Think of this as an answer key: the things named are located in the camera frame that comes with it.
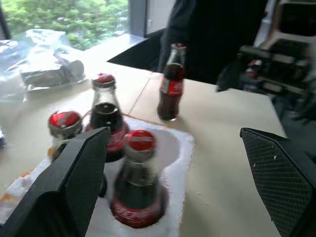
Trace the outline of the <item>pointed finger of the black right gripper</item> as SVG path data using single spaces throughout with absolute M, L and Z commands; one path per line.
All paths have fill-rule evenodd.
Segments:
M 238 62 L 228 64 L 219 74 L 216 91 L 223 92 L 238 86 Z

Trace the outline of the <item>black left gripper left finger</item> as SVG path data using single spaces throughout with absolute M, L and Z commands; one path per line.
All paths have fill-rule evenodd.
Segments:
M 2 237 L 83 237 L 98 199 L 110 129 L 78 135 L 35 180 Z

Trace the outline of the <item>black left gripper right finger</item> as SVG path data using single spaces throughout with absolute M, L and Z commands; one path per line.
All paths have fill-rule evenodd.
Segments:
M 257 192 L 282 237 L 316 235 L 316 157 L 291 140 L 242 128 Z

